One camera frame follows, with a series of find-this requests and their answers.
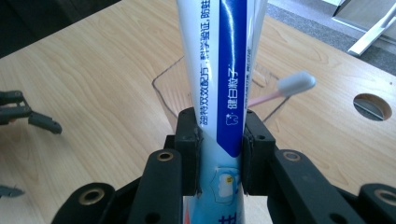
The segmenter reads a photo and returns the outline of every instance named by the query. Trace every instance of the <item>hole in table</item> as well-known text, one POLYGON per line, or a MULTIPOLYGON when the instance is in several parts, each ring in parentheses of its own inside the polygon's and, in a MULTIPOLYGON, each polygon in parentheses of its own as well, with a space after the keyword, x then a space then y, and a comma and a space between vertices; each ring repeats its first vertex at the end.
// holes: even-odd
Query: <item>hole in table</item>
POLYGON ((377 121, 389 119, 392 115, 392 110, 389 104, 381 97, 362 93, 353 99, 355 109, 365 118, 377 121))

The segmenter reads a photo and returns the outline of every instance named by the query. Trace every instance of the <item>toothpaste tube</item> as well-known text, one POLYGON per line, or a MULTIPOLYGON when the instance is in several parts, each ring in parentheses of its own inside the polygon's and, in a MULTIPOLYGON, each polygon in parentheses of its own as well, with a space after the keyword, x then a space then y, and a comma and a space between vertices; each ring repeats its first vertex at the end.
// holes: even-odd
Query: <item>toothpaste tube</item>
POLYGON ((199 189, 184 223, 244 223, 241 148, 267 0, 177 0, 185 61, 203 133, 199 189))

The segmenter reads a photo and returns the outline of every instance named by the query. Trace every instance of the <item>white object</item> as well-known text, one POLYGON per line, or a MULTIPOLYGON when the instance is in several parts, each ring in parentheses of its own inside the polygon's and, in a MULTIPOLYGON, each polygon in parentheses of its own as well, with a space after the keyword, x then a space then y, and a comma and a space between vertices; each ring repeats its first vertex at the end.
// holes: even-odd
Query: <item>white object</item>
POLYGON ((281 78, 276 83, 277 91, 249 100, 248 106, 259 105, 280 96, 289 97, 303 91, 308 91, 312 89, 316 83, 316 79, 305 71, 281 78))
POLYGON ((244 223, 241 148, 248 89, 267 0, 177 0, 195 117, 202 131, 200 194, 184 223, 244 223))
POLYGON ((358 42, 356 42, 347 53, 360 57, 388 28, 396 21, 396 3, 390 11, 377 22, 358 42))

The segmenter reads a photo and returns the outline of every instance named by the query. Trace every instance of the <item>black metal bracket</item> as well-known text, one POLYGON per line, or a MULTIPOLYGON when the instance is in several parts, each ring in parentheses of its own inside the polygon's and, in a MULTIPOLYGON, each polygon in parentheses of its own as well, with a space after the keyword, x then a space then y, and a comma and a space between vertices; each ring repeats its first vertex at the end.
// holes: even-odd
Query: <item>black metal bracket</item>
MULTIPOLYGON (((182 111, 176 135, 150 155, 141 178, 119 190, 103 183, 76 190, 52 223, 182 223, 182 196, 200 192, 201 139, 193 108, 182 111)), ((334 187, 303 153, 279 150, 252 111, 242 185, 246 194, 268 196, 274 223, 396 223, 396 188, 369 184, 355 196, 334 187)))
POLYGON ((0 125, 9 124, 14 119, 28 118, 29 124, 61 133, 61 125, 52 118, 37 113, 27 104, 21 91, 0 91, 0 125))

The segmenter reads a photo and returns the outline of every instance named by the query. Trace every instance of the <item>clear plastic cup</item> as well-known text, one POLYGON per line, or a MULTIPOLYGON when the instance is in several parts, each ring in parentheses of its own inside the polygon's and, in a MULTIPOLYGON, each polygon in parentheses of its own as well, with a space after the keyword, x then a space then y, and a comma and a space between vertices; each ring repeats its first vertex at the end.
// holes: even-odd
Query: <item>clear plastic cup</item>
MULTIPOLYGON (((277 76, 266 68, 255 64, 249 98, 256 98, 276 91, 277 76)), ((152 81, 163 110, 168 117, 172 129, 177 126, 177 115, 180 111, 192 107, 191 90, 184 58, 168 67, 152 81)), ((255 105, 249 109, 254 111, 265 125, 269 125, 279 114, 289 98, 279 97, 274 100, 255 105)))

